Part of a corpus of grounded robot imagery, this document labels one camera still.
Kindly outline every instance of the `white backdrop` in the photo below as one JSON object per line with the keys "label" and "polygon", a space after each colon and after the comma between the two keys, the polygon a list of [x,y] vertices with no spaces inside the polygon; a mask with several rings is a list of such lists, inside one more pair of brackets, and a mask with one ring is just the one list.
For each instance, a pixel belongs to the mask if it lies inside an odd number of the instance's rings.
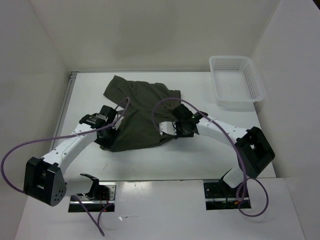
{"label": "white backdrop", "polygon": [[69,70],[208,70],[249,56],[279,0],[30,0]]}
{"label": "white backdrop", "polygon": [[[53,135],[68,73],[27,0],[0,1],[0,56],[2,159],[19,143]],[[49,146],[34,144],[12,154],[4,166],[10,180],[22,182],[27,160]],[[0,239],[15,238],[26,199],[0,177]]]}
{"label": "white backdrop", "polygon": [[306,240],[318,240],[320,210],[320,11],[312,0],[282,0],[255,59],[266,91],[258,106],[272,143],[273,166],[286,181]]}

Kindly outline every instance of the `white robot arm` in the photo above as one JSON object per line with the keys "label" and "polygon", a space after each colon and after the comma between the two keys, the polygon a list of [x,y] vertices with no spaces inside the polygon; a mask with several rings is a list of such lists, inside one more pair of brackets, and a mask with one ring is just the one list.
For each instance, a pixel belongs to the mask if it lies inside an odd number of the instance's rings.
{"label": "white robot arm", "polygon": [[25,168],[23,191],[50,206],[61,202],[65,196],[85,193],[89,198],[97,194],[99,179],[89,174],[80,174],[77,178],[64,179],[64,174],[72,161],[91,143],[96,142],[103,149],[109,149],[120,133],[118,129],[122,118],[112,127],[100,131],[111,124],[117,115],[116,110],[103,106],[100,113],[87,114],[76,126],[71,135],[55,149],[41,158],[32,157]]}
{"label": "white robot arm", "polygon": [[[194,134],[204,135],[232,147],[225,134],[211,121],[214,120],[225,130],[239,151],[248,177],[256,178],[275,158],[273,149],[258,127],[245,129],[232,126],[216,120],[205,112],[202,113],[210,120],[204,118],[198,112],[193,114],[181,104],[172,111],[177,119],[176,122],[165,121],[159,124],[160,134],[169,134],[176,138],[193,137]],[[233,189],[244,181],[244,173],[237,165],[228,171],[221,180]]]}

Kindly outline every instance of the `cable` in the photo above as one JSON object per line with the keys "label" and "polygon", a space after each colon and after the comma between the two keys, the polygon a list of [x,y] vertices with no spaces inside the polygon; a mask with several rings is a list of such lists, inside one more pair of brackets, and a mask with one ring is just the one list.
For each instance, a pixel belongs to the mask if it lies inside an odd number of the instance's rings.
{"label": "cable", "polygon": [[[94,132],[98,132],[98,131],[102,131],[102,130],[105,130],[107,128],[110,128],[112,126],[114,126],[124,115],[125,115],[125,112],[127,111],[129,105],[130,105],[130,98],[129,97],[125,97],[119,104],[118,106],[116,107],[116,109],[119,107],[119,105],[123,102],[127,100],[127,103],[126,103],[126,106],[123,110],[123,112],[121,113],[121,115],[119,117],[117,117],[116,120],[114,120],[112,123],[106,125],[106,126],[103,126],[103,127],[100,127],[100,128],[97,128],[97,129],[93,129],[93,130],[90,130],[90,131],[84,131],[82,132],[81,134],[84,135],[84,134],[90,134],[90,133],[94,133]],[[59,139],[69,139],[69,138],[74,138],[74,137],[77,137],[78,135],[76,134],[73,134],[73,135],[65,135],[65,136],[54,136],[54,137],[48,137],[48,138],[40,138],[40,139],[36,139],[36,140],[31,140],[31,141],[26,141],[26,142],[23,142],[21,144],[18,144],[17,146],[11,148],[5,155],[4,157],[2,158],[1,160],[1,164],[0,164],[0,170],[1,170],[1,175],[4,179],[4,181],[11,187],[13,188],[14,190],[18,191],[19,193],[22,193],[24,194],[25,192],[19,188],[17,188],[16,186],[14,186],[10,181],[9,179],[7,178],[6,174],[5,174],[5,169],[4,169],[4,166],[5,166],[5,161],[6,159],[8,158],[8,156],[15,150],[17,150],[18,148],[21,148],[23,146],[26,146],[26,145],[29,145],[29,144],[34,144],[34,143],[39,143],[39,142],[45,142],[45,141],[52,141],[52,140],[59,140]],[[82,208],[84,209],[84,211],[89,215],[89,217],[91,218],[91,220],[93,221],[93,223],[97,226],[97,228],[99,229],[101,235],[104,237],[105,236],[105,233],[104,231],[101,229],[101,227],[99,226],[99,224],[95,221],[95,219],[92,217],[92,215],[90,214],[89,210],[86,208],[86,206],[80,201],[80,199],[77,197],[77,196],[73,196],[78,202],[79,204],[82,206]]]}
{"label": "cable", "polygon": [[113,203],[107,203],[106,206],[104,206],[101,211],[99,212],[99,215],[98,215],[98,220],[97,220],[97,223],[98,223],[98,226],[100,227],[100,217],[101,217],[101,214],[108,208],[112,205]]}
{"label": "cable", "polygon": [[174,125],[174,120],[172,121],[172,127],[177,130],[176,126]]}
{"label": "cable", "polygon": [[[152,123],[154,125],[154,127],[157,129],[157,131],[160,132],[158,126],[157,126],[157,123],[155,121],[155,112],[156,112],[156,109],[159,107],[160,104],[162,104],[163,102],[166,102],[166,101],[170,101],[170,100],[174,100],[174,101],[181,101],[183,103],[186,103],[188,104],[190,107],[192,107],[194,110],[196,110],[203,118],[207,119],[208,121],[210,121],[211,123],[213,123],[214,125],[216,125],[217,128],[220,129],[220,131],[226,136],[226,138],[229,140],[229,142],[231,143],[231,146],[233,147],[236,155],[237,155],[237,159],[238,159],[238,162],[240,164],[240,168],[243,172],[243,183],[241,183],[241,185],[238,187],[237,191],[236,191],[236,199],[237,201],[239,202],[242,202],[246,196],[246,192],[247,192],[247,173],[246,173],[246,168],[245,168],[245,163],[240,155],[240,152],[238,151],[236,145],[234,144],[234,142],[232,141],[232,139],[230,138],[230,136],[227,134],[227,132],[217,123],[215,122],[213,119],[210,119],[209,117],[207,117],[206,115],[204,115],[200,110],[198,110],[195,106],[193,106],[190,102],[186,101],[186,100],[183,100],[181,98],[178,98],[178,97],[168,97],[168,98],[164,98],[162,99],[161,101],[159,101],[155,106],[154,108],[152,109],[152,112],[151,112],[151,119],[152,119]],[[240,211],[242,214],[244,214],[245,216],[247,217],[257,217],[257,216],[260,216],[261,214],[263,214],[267,208],[268,208],[268,205],[269,205],[269,196],[267,194],[267,191],[266,189],[263,187],[262,183],[257,180],[257,179],[254,179],[255,181],[257,181],[263,188],[263,190],[265,191],[266,193],[266,198],[267,198],[267,201],[266,201],[266,206],[265,208],[263,209],[262,212],[258,213],[258,214],[255,214],[255,215],[248,215],[246,213],[244,213],[242,210]]]}
{"label": "cable", "polygon": [[[251,177],[249,177],[249,179],[255,180],[255,181],[262,187],[262,189],[263,189],[263,191],[264,191],[264,193],[265,193],[265,197],[266,197],[266,203],[265,203],[264,209],[263,209],[261,212],[257,213],[257,214],[252,214],[252,215],[247,214],[247,213],[243,212],[243,211],[241,210],[241,208],[240,208],[240,207],[241,207],[241,204],[243,204],[243,203],[245,203],[245,202],[248,201],[248,200],[244,200],[244,201],[239,202],[239,204],[238,204],[238,210],[240,211],[240,213],[242,213],[243,215],[245,215],[245,216],[247,216],[247,217],[255,218],[255,217],[261,216],[261,215],[264,214],[265,211],[267,210],[267,208],[268,208],[268,206],[269,206],[269,195],[268,195],[268,192],[267,192],[266,188],[262,185],[262,183],[261,183],[259,180],[255,179],[255,178],[251,178]],[[243,187],[243,184],[244,184],[244,182],[240,184],[240,186],[238,187],[238,189],[242,188],[242,187]]]}
{"label": "cable", "polygon": [[102,228],[100,227],[100,225],[98,224],[98,222],[96,222],[96,220],[94,219],[94,217],[91,215],[91,213],[89,212],[89,210],[87,209],[87,207],[83,204],[83,202],[76,196],[76,195],[73,195],[72,197],[74,197],[78,202],[79,204],[81,205],[81,207],[84,209],[84,211],[88,214],[88,216],[91,218],[92,222],[96,225],[96,227],[98,228],[99,232],[101,233],[101,235],[104,237],[105,236],[105,233],[104,231],[102,230]]}
{"label": "cable", "polygon": [[101,192],[100,192],[100,205],[99,205],[99,211],[101,210],[101,206],[102,206],[102,200],[101,200]]}

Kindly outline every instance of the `white plastic basket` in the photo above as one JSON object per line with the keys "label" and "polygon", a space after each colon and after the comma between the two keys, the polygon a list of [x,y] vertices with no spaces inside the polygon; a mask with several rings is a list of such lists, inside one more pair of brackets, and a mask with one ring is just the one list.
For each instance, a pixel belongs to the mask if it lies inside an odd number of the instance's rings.
{"label": "white plastic basket", "polygon": [[209,63],[218,105],[264,99],[260,75],[249,57],[212,56]]}

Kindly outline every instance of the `white tabletop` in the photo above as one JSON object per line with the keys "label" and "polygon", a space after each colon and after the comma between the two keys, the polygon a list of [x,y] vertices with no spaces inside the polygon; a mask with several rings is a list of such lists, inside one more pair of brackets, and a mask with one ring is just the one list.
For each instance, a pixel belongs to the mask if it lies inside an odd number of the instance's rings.
{"label": "white tabletop", "polygon": [[[104,212],[102,237],[85,212],[68,213],[69,197],[55,207],[28,197],[15,240],[304,240],[286,181],[261,179],[269,208],[259,217],[237,209],[206,210],[203,181],[119,182],[115,212]],[[266,196],[248,181],[257,214]]]}
{"label": "white tabletop", "polygon": [[[260,127],[253,104],[246,111],[217,106],[209,72],[102,72],[77,74],[59,135],[70,134],[83,116],[98,113],[102,105],[116,106],[103,96],[114,75],[130,81],[163,83],[170,90],[180,90],[182,99],[218,120],[247,129]],[[123,152],[101,150],[92,143],[73,161],[65,175],[87,173],[105,181],[219,179],[236,164],[233,149],[196,135],[159,147]],[[272,164],[259,177],[276,177]]]}

